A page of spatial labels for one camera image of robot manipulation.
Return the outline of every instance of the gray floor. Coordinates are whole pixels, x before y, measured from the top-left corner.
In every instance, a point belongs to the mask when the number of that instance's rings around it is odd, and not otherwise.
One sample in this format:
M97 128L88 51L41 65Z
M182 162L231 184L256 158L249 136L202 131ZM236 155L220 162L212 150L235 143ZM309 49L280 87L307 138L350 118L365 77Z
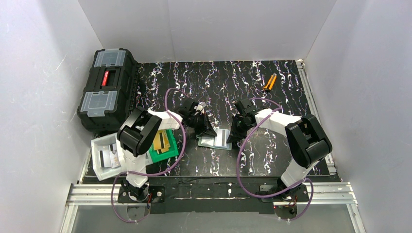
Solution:
M118 206L126 216L126 207ZM130 211L140 218L143 207ZM295 222L278 221L275 215L258 213L174 213L150 215L140 224L117 219L111 206L79 206L74 233L139 232L139 233L352 233L352 222L346 205L312 205Z

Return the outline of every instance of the black marbled mat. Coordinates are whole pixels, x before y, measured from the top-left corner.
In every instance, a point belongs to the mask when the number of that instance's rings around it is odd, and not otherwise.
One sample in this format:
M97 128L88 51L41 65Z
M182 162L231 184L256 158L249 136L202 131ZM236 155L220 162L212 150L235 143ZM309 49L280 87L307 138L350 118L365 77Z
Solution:
M262 87L272 74L277 74L274 89L264 92ZM154 111L164 111L166 90L175 87L199 102L208 104L206 111L214 127L230 129L237 100L252 97L268 98L283 107L283 113L303 116L310 113L295 61L245 62L179 62L144 63L139 69L141 85L137 105ZM173 92L168 106L173 109L184 96ZM269 103L256 104L274 108ZM178 147L182 147L182 133L174 131ZM169 176L235 176L236 145L231 151L197 146L193 129L187 130L185 156ZM259 129L246 145L241 160L242 176L280 176L291 160L287 139L269 130ZM175 161L174 158L147 166L147 173L160 172ZM326 162L321 161L311 175L329 175Z

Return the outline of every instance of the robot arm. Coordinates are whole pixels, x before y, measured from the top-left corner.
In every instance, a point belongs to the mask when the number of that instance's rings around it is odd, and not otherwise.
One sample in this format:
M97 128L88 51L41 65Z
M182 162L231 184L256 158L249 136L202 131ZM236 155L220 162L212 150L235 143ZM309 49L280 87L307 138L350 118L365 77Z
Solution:
M157 131L180 128L179 123L171 115L175 116L184 125L193 127L198 136L217 136L207 118L207 114L204 113L205 106L205 104L199 104L192 99L188 99L181 107L177 108L177 113L148 111L142 107L135 109L120 127L117 134L119 147L124 149L126 170L146 173L146 156L143 155L152 145ZM138 198L147 177L128 174L126 180L126 182L123 181L122 187Z
M240 114L233 117L228 142L244 139L248 129L272 113L271 109L257 108L250 100L241 100L235 106ZM260 127L278 132L288 139L292 160L278 180L281 189L304 179L332 151L332 144L314 115L300 117L275 112Z

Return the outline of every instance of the white wall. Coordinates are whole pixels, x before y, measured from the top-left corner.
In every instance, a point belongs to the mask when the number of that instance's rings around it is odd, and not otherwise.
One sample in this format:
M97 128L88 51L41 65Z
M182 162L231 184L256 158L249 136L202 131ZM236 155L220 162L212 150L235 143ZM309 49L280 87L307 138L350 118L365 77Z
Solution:
M306 59L368 232L410 232L412 2L338 0Z
M336 0L79 0L105 48L139 62L305 58Z
M60 230L91 139L75 110L101 47L75 0L0 8L1 232Z

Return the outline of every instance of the black toolbox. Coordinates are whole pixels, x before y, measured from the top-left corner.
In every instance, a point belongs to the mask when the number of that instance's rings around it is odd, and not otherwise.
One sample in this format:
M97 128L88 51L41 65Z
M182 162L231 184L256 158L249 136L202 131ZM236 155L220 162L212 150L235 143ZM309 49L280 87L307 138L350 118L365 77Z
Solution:
M115 133L136 105L138 63L126 49L98 50L77 108L82 125L100 136Z

